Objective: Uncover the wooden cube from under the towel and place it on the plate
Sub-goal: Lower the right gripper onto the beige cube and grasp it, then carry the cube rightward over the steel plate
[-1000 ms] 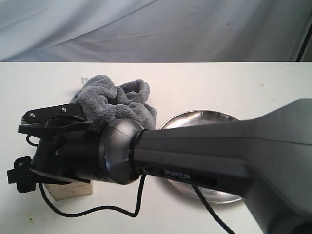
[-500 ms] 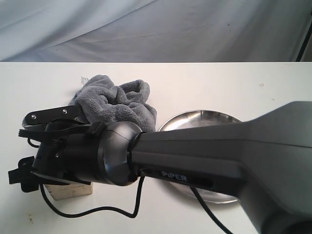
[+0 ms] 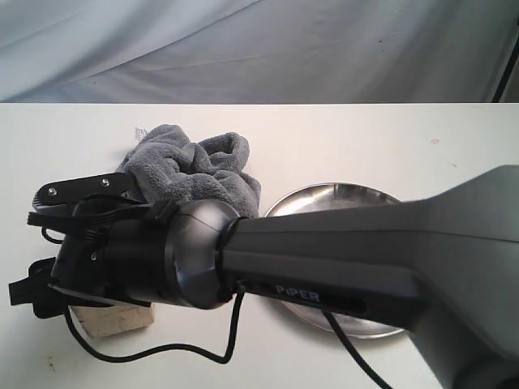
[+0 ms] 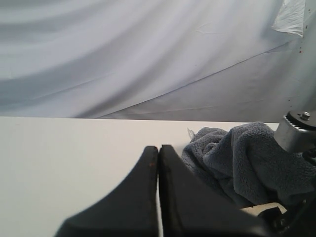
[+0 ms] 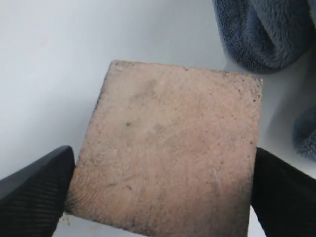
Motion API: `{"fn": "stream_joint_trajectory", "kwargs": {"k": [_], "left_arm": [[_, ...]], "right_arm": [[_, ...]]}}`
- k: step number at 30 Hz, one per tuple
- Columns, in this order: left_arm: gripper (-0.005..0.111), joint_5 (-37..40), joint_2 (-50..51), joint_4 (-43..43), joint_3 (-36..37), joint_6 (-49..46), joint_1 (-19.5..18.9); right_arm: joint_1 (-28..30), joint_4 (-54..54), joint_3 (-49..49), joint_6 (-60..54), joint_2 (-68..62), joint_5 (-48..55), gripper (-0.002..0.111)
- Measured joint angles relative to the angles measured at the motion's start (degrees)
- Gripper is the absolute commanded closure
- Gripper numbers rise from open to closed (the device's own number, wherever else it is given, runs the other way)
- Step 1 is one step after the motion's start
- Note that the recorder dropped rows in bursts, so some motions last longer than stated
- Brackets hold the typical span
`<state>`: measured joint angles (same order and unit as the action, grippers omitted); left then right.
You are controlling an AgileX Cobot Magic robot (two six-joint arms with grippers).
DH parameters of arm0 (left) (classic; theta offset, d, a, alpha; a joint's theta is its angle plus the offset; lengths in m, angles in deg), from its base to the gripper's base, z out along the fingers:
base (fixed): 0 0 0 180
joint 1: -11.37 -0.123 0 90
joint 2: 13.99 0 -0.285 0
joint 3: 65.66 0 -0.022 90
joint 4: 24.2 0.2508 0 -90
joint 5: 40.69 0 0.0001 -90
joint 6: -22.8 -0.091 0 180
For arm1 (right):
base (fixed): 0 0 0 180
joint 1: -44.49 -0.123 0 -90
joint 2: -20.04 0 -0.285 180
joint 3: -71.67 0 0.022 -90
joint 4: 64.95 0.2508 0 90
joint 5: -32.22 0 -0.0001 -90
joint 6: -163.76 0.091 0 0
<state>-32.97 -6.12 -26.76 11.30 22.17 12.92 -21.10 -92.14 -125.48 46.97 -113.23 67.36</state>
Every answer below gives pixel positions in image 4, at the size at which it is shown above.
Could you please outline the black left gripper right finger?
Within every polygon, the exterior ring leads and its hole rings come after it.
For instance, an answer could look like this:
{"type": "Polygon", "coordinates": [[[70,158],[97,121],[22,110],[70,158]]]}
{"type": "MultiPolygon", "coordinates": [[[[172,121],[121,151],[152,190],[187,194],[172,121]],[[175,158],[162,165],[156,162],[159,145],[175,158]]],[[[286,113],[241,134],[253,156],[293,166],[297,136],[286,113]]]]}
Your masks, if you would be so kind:
{"type": "Polygon", "coordinates": [[[165,237],[267,237],[264,222],[214,193],[171,145],[159,151],[159,198],[165,237]]]}

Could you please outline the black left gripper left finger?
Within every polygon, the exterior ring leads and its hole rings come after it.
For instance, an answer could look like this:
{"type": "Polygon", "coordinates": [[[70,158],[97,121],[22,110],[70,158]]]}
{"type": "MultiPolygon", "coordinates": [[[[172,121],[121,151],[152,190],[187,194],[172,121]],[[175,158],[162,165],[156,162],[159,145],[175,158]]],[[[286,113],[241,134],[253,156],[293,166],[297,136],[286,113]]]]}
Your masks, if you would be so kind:
{"type": "Polygon", "coordinates": [[[156,237],[158,150],[147,146],[125,179],[106,197],[66,219],[58,237],[156,237]]]}

